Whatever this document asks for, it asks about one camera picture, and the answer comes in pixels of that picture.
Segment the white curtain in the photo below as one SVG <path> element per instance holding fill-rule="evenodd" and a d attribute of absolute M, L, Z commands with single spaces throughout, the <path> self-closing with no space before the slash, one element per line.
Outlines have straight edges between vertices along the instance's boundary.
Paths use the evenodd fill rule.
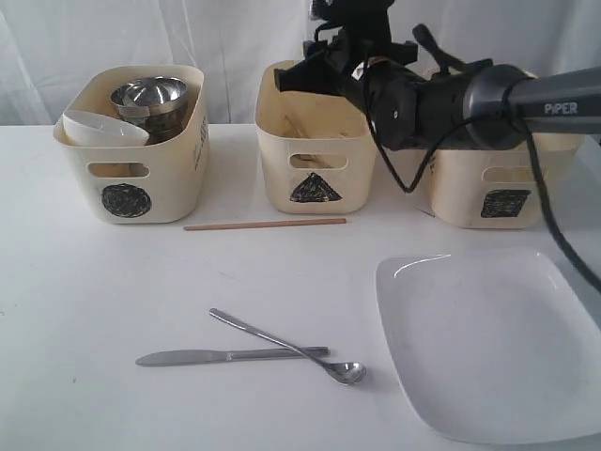
<path fill-rule="evenodd" d="M 95 74 L 187 64 L 211 122 L 252 122 L 264 68 L 301 57 L 309 0 L 0 0 L 0 125 L 54 123 Z M 447 51 L 539 75 L 601 65 L 598 0 L 397 0 L 393 36 L 426 23 Z M 432 66 L 425 55 L 415 66 Z"/>

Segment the knife handle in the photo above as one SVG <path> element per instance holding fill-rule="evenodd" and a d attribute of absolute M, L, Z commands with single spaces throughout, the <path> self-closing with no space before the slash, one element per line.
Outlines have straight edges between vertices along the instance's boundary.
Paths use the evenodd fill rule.
<path fill-rule="evenodd" d="M 329 348 L 304 348 L 306 352 L 314 357 L 327 357 L 330 355 Z M 228 362 L 240 362 L 244 360 L 274 360 L 274 359 L 303 359 L 304 356 L 292 350 L 231 350 L 227 353 Z"/>

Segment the white table surface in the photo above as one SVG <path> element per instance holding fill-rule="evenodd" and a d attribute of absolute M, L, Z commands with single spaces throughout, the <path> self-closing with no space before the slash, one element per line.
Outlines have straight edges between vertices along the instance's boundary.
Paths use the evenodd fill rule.
<path fill-rule="evenodd" d="M 378 161 L 370 200 L 348 225 L 184 232 L 286 218 L 265 197 L 251 125 L 210 128 L 208 176 L 191 216 L 107 225 L 88 210 L 51 130 L 0 129 L 0 449 L 601 449 L 601 436 L 512 448 L 438 437 L 404 398 L 379 323 L 382 259 L 524 245 L 549 254 L 601 322 L 601 299 L 542 226 L 446 225 L 413 209 Z M 599 150 L 589 140 L 582 154 Z M 598 271 L 600 194 L 597 175 L 578 161 L 556 201 L 568 238 Z M 367 364 L 369 378 L 341 386 L 305 361 L 133 363 L 157 350 L 269 346 L 211 319 L 211 307 L 329 346 Z"/>

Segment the metal spoon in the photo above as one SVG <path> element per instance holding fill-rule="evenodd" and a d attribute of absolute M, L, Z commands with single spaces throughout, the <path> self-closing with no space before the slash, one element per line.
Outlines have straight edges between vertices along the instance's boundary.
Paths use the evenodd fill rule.
<path fill-rule="evenodd" d="M 328 364 L 322 360 L 317 359 L 311 354 L 308 354 L 298 346 L 295 346 L 287 341 L 284 341 L 282 338 L 278 338 L 277 336 L 268 334 L 267 332 L 263 332 L 250 324 L 246 324 L 245 322 L 240 321 L 239 319 L 235 319 L 222 312 L 221 310 L 217 310 L 216 308 L 211 308 L 209 313 L 212 317 L 218 319 L 219 321 L 223 321 L 225 324 L 229 324 L 241 331 L 246 332 L 247 334 L 252 334 L 259 336 L 271 343 L 275 343 L 276 345 L 280 345 L 283 348 L 287 348 L 289 350 L 293 350 L 298 354 L 304 355 L 307 359 L 312 362 L 318 364 L 326 372 L 332 376 L 334 379 L 343 383 L 344 385 L 353 385 L 359 382 L 361 379 L 365 377 L 367 373 L 367 368 L 364 364 L 360 364 L 359 362 L 346 362 L 342 364 Z"/>

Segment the chopstick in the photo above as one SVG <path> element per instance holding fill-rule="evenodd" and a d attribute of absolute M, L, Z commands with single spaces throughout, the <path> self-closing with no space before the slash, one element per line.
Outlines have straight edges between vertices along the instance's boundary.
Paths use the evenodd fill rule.
<path fill-rule="evenodd" d="M 188 225 L 184 227 L 187 232 L 199 230 L 235 230 L 242 228 L 271 228 L 271 227 L 296 227 L 296 226 L 328 226 L 334 224 L 346 224 L 345 218 L 331 219 L 301 219 L 296 221 L 273 221 L 264 223 L 239 223 L 239 224 L 212 224 L 212 225 Z"/>

